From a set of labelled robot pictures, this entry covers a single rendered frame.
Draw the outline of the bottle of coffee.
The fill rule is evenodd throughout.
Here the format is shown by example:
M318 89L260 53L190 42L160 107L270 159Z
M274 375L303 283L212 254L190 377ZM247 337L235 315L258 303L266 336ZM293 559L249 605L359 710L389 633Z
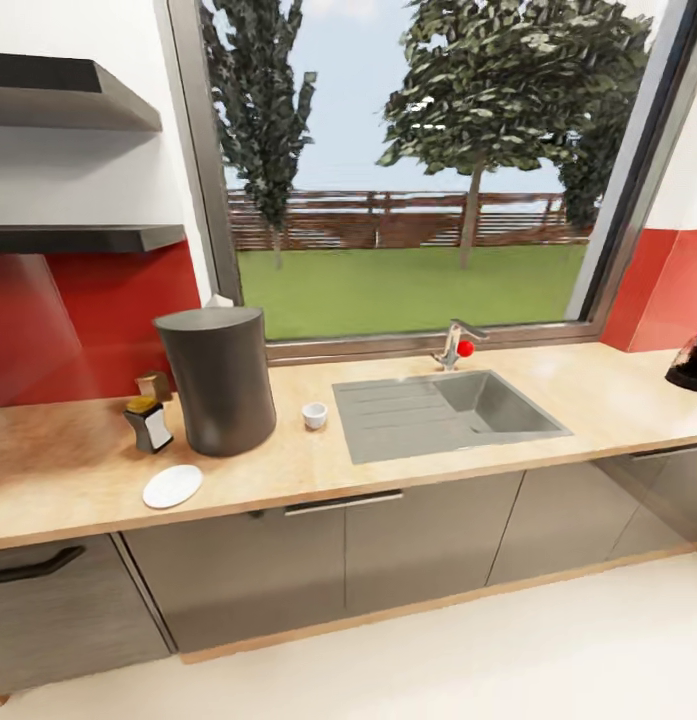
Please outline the bottle of coffee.
M156 398L142 395L133 399L124 416L136 431L136 448L145 453L159 453L174 437L164 422L164 405Z

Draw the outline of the coffee cup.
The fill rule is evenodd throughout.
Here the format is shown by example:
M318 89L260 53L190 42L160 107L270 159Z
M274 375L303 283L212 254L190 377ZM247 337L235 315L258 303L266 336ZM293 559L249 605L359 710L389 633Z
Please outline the coffee cup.
M311 429L318 429L324 425L327 416L327 406L322 403L309 403L303 407L302 416Z

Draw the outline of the electric kettle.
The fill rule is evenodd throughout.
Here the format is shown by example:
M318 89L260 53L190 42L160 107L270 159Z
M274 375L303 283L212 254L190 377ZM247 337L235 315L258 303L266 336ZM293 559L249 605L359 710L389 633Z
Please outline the electric kettle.
M665 379L687 391L697 391L697 334L679 349Z

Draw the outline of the saucer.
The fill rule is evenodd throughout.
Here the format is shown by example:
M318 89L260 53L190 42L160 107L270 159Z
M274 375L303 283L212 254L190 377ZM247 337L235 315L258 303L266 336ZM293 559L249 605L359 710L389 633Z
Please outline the saucer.
M153 477L144 490L144 500L151 507L170 507L188 499L203 480L202 471L194 465L177 465Z

